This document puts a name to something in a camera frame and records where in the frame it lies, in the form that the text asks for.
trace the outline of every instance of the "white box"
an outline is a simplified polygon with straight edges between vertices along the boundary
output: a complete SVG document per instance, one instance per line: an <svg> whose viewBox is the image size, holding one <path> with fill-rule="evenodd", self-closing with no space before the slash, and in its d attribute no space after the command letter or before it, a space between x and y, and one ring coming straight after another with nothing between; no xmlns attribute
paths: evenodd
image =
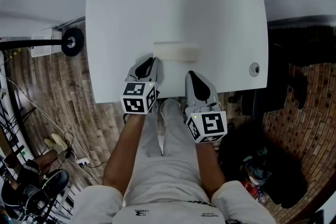
<svg viewBox="0 0 336 224"><path fill-rule="evenodd" d="M156 96L156 82L125 82L125 90L120 97L122 109L128 114L147 114Z"/></svg>
<svg viewBox="0 0 336 224"><path fill-rule="evenodd" d="M226 112L191 113L186 125L195 143L218 141L227 134Z"/></svg>

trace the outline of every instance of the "wooden floor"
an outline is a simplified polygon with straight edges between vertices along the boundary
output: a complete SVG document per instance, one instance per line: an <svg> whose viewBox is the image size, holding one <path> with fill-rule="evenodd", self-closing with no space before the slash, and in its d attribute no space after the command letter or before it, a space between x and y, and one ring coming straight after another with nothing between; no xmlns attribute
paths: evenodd
<svg viewBox="0 0 336 224"><path fill-rule="evenodd" d="M85 34L85 22L76 24L76 27ZM63 54L32 58L26 49L8 63L10 79L63 130L74 134L89 153L91 166L107 161L123 128L122 109L119 103L95 104L86 47L73 58ZM267 200L266 207L279 223L286 223L289 216L292 218L298 214L335 171L336 66L322 64L300 70L309 78L309 100L303 110L297 109L297 103L288 91L286 107L268 113L264 118L266 134L285 151L295 153L302 160L302 169L309 182L308 194L292 209L282 209ZM292 73L300 70L291 68ZM20 108L24 111L32 108L23 94L15 87L13 90ZM242 116L240 104L228 103L228 97L233 94L222 93L219 99L227 112L228 122L238 126L248 121L249 117ZM29 117L25 129L36 155L46 150L45 138L50 138L52 132L60 134L58 128L39 111ZM78 158L86 156L76 142L73 146ZM52 168L58 168L62 161L62 158L56 160ZM104 166L87 168L87 171L101 183ZM70 161L65 160L62 168L70 173L70 181L77 190L92 185L89 176Z"/></svg>

